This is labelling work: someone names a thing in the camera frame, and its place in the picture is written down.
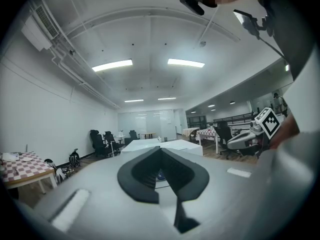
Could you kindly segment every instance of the white table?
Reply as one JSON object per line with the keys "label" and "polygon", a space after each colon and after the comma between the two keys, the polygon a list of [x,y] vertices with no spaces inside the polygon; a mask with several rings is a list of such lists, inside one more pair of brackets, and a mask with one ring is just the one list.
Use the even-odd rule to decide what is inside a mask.
{"label": "white table", "polygon": [[121,154],[129,153],[132,151],[142,150],[146,148],[161,147],[166,149],[175,149],[181,150],[190,154],[195,154],[203,156],[203,148],[200,145],[185,141],[182,139],[168,141],[168,142],[159,142],[158,139],[140,139],[132,141],[128,146],[121,150]]}
{"label": "white table", "polygon": [[199,127],[194,127],[194,128],[187,128],[182,130],[182,135],[189,137],[190,133],[194,130],[200,129]]}
{"label": "white table", "polygon": [[119,143],[121,143],[121,141],[123,140],[123,138],[126,137],[126,135],[122,135],[122,136],[113,136],[113,138],[115,139],[119,139]]}
{"label": "white table", "polygon": [[218,134],[214,129],[203,129],[203,130],[198,130],[196,132],[195,140],[199,141],[199,145],[201,146],[201,140],[202,139],[210,139],[210,138],[215,139],[215,152],[219,154],[219,147],[218,147]]}

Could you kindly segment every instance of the chair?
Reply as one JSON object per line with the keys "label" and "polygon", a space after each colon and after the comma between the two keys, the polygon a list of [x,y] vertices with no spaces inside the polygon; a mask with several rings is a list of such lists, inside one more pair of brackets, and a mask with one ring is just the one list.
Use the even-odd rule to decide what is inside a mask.
{"label": "chair", "polygon": [[131,130],[129,132],[129,134],[130,134],[130,138],[124,138],[125,145],[129,145],[132,141],[140,140],[140,134],[139,134],[139,138],[138,138],[135,130]]}
{"label": "chair", "polygon": [[109,155],[112,153],[112,149],[104,144],[102,136],[98,134],[98,130],[90,131],[90,138],[92,140],[92,147],[95,150],[96,155]]}
{"label": "chair", "polygon": [[229,149],[227,145],[228,141],[233,138],[231,134],[231,129],[228,126],[228,123],[226,121],[222,121],[220,122],[218,127],[214,127],[214,130],[220,137],[220,145],[224,149],[226,149],[226,150],[220,151],[220,154],[227,153],[225,158],[227,160],[229,160],[228,156],[231,154],[231,152],[236,153],[238,155],[237,151]]}
{"label": "chair", "polygon": [[116,143],[114,135],[111,133],[111,131],[105,131],[104,138],[108,141],[108,143],[111,145],[112,148],[112,154],[115,153],[118,154],[120,153],[120,148],[123,147],[125,144],[119,144]]}

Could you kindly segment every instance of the ceiling light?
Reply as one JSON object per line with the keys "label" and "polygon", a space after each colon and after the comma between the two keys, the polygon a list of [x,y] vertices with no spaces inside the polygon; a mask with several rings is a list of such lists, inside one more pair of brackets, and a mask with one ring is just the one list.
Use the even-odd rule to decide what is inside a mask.
{"label": "ceiling light", "polygon": [[200,62],[183,60],[183,59],[174,59],[174,58],[170,58],[168,60],[168,64],[170,64],[170,65],[191,66],[191,67],[197,67],[197,68],[203,68],[204,65],[205,65],[204,63],[200,63]]}
{"label": "ceiling light", "polygon": [[133,65],[132,59],[128,59],[128,60],[107,63],[100,66],[94,66],[92,69],[93,71],[98,72],[101,70],[108,70],[108,69],[119,68],[124,66],[132,66],[132,65]]}
{"label": "ceiling light", "polygon": [[175,100],[176,98],[158,98],[158,101],[162,101],[162,100]]}
{"label": "ceiling light", "polygon": [[143,102],[143,99],[125,100],[124,102]]}

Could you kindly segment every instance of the table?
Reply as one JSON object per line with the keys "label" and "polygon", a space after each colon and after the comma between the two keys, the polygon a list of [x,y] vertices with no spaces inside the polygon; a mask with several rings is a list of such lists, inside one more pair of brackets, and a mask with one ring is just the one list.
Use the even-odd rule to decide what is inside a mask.
{"label": "table", "polygon": [[[32,158],[32,160],[25,162],[22,161],[23,158]],[[45,194],[46,191],[41,183],[41,180],[45,178],[50,178],[53,188],[57,187],[55,170],[42,161],[33,151],[19,155],[18,161],[3,161],[3,166],[5,173],[1,175],[1,177],[7,189],[14,189],[38,182],[42,193]]]}
{"label": "table", "polygon": [[189,137],[190,133],[193,132],[194,130],[200,129],[199,127],[193,127],[193,128],[187,128],[182,130],[182,135]]}
{"label": "table", "polygon": [[149,139],[153,139],[153,134],[156,134],[155,132],[147,132],[147,133],[140,133],[141,135],[144,135],[144,139],[146,140],[146,136],[149,135]]}
{"label": "table", "polygon": [[199,141],[199,145],[201,146],[201,139],[207,139],[208,137],[214,137],[215,138],[215,152],[219,154],[219,148],[218,148],[218,134],[214,129],[203,129],[198,130],[196,132],[195,139]]}
{"label": "table", "polygon": [[132,151],[153,148],[158,146],[161,148],[181,150],[194,155],[203,156],[203,148],[201,145],[194,144],[182,139],[168,142],[159,142],[158,139],[134,140],[128,146],[121,150],[121,154],[127,154]]}
{"label": "table", "polygon": [[126,137],[126,135],[122,135],[122,136],[113,136],[116,139],[119,139],[119,143],[121,144],[122,142],[122,138]]}

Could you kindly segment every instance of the wooden floor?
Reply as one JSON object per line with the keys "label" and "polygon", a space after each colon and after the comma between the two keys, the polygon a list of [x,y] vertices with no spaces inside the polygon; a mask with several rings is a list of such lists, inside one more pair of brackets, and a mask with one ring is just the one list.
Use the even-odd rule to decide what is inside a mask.
{"label": "wooden floor", "polygon": [[[177,135],[178,140],[185,140],[189,141],[189,138],[182,136],[182,135]],[[201,141],[202,148],[203,148],[203,156],[208,157],[208,158],[213,158],[213,159],[226,159],[226,155],[219,155],[216,154],[216,144],[211,141],[211,140],[203,140]],[[257,159],[255,156],[239,156],[237,154],[231,153],[228,156],[230,161],[237,161],[237,162],[243,162],[243,163],[250,163],[250,164],[255,164],[257,162]],[[106,159],[103,156],[95,156],[91,155],[89,157],[83,158],[80,161],[81,166],[78,168],[74,169],[74,174],[77,173],[78,171],[82,170],[84,167],[102,160]],[[46,190],[47,193],[49,193],[52,190],[51,183],[49,179],[43,179],[41,180],[44,189]],[[39,187],[39,184],[37,182],[24,185],[18,188],[19,192],[19,200],[31,208],[33,208],[37,202],[46,194],[42,194],[41,189]]]}

